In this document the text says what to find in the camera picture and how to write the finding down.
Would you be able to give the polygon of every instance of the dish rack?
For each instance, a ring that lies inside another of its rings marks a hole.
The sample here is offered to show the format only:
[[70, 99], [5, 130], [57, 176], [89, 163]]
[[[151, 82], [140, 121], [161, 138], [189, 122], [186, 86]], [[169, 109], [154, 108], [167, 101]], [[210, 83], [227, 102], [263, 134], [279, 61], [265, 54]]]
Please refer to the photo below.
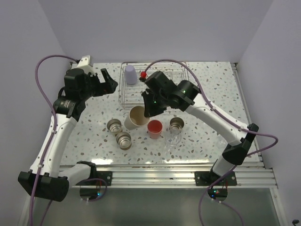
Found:
[[[142, 92], [147, 88], [143, 82], [138, 82], [135, 85], [128, 85], [125, 80], [124, 71], [127, 65], [133, 65], [137, 77], [140, 77], [140, 73], [144, 71], [148, 63], [133, 63], [124, 62], [120, 67], [120, 79], [119, 79], [119, 103], [125, 110], [130, 110], [135, 106], [144, 106]], [[153, 74], [156, 71], [162, 71], [169, 79], [171, 79], [176, 85], [178, 85], [182, 80], [189, 80], [187, 69], [183, 68], [181, 65], [175, 63], [157, 63], [150, 67], [147, 71], [148, 75]], [[168, 109], [169, 113], [178, 112], [176, 109]]]

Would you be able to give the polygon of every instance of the black mounting bracket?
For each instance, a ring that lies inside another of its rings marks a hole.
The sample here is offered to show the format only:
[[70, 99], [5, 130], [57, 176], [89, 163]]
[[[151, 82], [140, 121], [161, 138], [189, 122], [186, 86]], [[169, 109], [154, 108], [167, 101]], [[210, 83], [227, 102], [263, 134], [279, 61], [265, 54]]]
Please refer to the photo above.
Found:
[[[210, 186], [214, 181], [208, 180], [208, 178], [210, 178], [210, 171], [194, 172], [196, 186]], [[215, 186], [223, 186], [225, 182], [227, 182], [228, 186], [237, 186], [235, 172], [231, 172], [224, 180], [221, 180]]]
[[[97, 171], [95, 178], [100, 178], [103, 179], [105, 182], [107, 182], [107, 186], [111, 186], [112, 184], [112, 177], [113, 177], [113, 172], [112, 171]], [[79, 182], [76, 184], [77, 186], [96, 186], [99, 185], [99, 182], [97, 180], [95, 181], [84, 181], [84, 182]]]

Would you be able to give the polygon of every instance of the metal cup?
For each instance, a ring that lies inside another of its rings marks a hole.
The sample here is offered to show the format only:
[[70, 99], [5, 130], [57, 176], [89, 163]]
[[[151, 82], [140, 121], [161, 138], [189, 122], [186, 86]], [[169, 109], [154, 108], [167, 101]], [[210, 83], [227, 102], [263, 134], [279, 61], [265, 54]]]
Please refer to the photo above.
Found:
[[126, 132], [121, 132], [116, 136], [116, 142], [120, 149], [128, 150], [132, 146], [131, 135]]
[[121, 121], [118, 119], [111, 119], [107, 123], [107, 128], [112, 134], [116, 136], [117, 134], [122, 132]]
[[185, 125], [185, 123], [184, 123], [183, 119], [181, 119], [179, 117], [172, 118], [169, 123], [170, 129], [177, 130], [178, 132], [181, 132], [184, 125]]

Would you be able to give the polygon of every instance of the terrazzo countertop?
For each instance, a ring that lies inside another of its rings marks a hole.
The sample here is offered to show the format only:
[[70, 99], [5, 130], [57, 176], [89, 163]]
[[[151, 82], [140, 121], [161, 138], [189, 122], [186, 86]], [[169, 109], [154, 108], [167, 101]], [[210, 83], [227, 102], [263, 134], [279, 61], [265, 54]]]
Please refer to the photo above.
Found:
[[[198, 76], [211, 101], [234, 118], [248, 124], [229, 62], [187, 62], [186, 64]], [[100, 69], [106, 68], [111, 77], [120, 83], [121, 63], [94, 64], [93, 67], [99, 77], [101, 77]], [[120, 84], [114, 94], [93, 97], [87, 101], [87, 107], [68, 140], [61, 165], [74, 165], [80, 160], [92, 161], [95, 164], [204, 163], [215, 162], [221, 155], [226, 141], [201, 120], [179, 111], [166, 111], [151, 118], [151, 120], [160, 120], [163, 124], [162, 136], [157, 140], [150, 139], [146, 126], [131, 131], [123, 126], [123, 131], [128, 132], [132, 137], [132, 147], [126, 151], [119, 149], [115, 136], [107, 130], [106, 126], [106, 123], [113, 118], [119, 119], [123, 124], [129, 112], [119, 103], [118, 89], [121, 89]], [[185, 126], [181, 142], [167, 151], [164, 148], [163, 137], [173, 117], [181, 117]], [[256, 148], [253, 144], [250, 152], [254, 150]], [[255, 154], [245, 161], [259, 162], [259, 157]]]

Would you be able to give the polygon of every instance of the beige cup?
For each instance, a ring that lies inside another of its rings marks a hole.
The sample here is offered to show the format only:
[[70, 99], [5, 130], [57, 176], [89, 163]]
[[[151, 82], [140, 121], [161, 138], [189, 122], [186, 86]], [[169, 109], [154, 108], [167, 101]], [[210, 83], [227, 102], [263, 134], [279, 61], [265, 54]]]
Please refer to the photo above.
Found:
[[146, 125], [149, 120], [149, 118], [144, 117], [144, 107], [136, 106], [130, 110], [130, 113], [124, 121], [124, 126], [132, 130]]

